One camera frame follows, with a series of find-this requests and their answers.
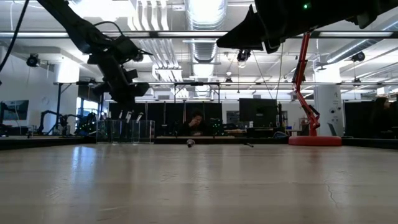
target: black robotic arm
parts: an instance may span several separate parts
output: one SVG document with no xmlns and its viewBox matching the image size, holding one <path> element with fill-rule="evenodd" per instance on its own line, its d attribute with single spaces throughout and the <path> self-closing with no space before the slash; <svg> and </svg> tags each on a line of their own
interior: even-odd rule
<svg viewBox="0 0 398 224">
<path fill-rule="evenodd" d="M 134 98 L 143 96 L 147 83 L 133 83 L 136 73 L 127 72 L 123 64 L 140 62 L 147 53 L 139 49 L 128 37 L 121 34 L 116 39 L 104 35 L 92 23 L 82 19 L 65 0 L 37 0 L 65 28 L 72 42 L 84 54 L 89 54 L 88 64 L 97 65 L 104 78 L 103 84 L 94 88 L 96 94 L 109 92 L 112 99 L 132 110 Z"/>
</svg>

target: red base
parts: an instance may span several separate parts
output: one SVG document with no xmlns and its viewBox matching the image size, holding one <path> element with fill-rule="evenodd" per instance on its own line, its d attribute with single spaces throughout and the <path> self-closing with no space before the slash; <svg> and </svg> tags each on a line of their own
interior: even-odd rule
<svg viewBox="0 0 398 224">
<path fill-rule="evenodd" d="M 341 146 L 338 136 L 292 136 L 289 138 L 292 146 Z"/>
</svg>

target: computer monitor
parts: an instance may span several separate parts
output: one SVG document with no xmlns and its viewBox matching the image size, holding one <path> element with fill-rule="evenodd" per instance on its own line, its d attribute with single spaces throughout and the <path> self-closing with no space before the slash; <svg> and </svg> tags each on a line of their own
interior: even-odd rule
<svg viewBox="0 0 398 224">
<path fill-rule="evenodd" d="M 239 120 L 253 121 L 256 127 L 276 125 L 277 102 L 269 99 L 239 99 Z"/>
</svg>

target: person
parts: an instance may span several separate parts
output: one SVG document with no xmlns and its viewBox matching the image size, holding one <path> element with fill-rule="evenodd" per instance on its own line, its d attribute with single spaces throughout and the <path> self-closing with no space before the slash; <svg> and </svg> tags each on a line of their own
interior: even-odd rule
<svg viewBox="0 0 398 224">
<path fill-rule="evenodd" d="M 388 132 L 392 129 L 389 109 L 388 98 L 379 97 L 374 101 L 370 120 L 372 138 L 388 138 Z"/>
<path fill-rule="evenodd" d="M 180 128 L 179 136 L 205 136 L 207 134 L 207 125 L 203 120 L 203 114 L 201 111 L 194 111 L 192 119 L 186 121 Z"/>
</svg>

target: man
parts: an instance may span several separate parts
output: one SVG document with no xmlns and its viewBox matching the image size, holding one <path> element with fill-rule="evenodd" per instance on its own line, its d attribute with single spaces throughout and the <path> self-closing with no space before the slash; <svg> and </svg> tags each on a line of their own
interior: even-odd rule
<svg viewBox="0 0 398 224">
<path fill-rule="evenodd" d="M 203 121 L 203 114 L 195 111 L 192 114 L 192 120 L 186 121 L 180 131 L 179 136 L 204 136 L 207 133 L 207 125 Z"/>
</svg>

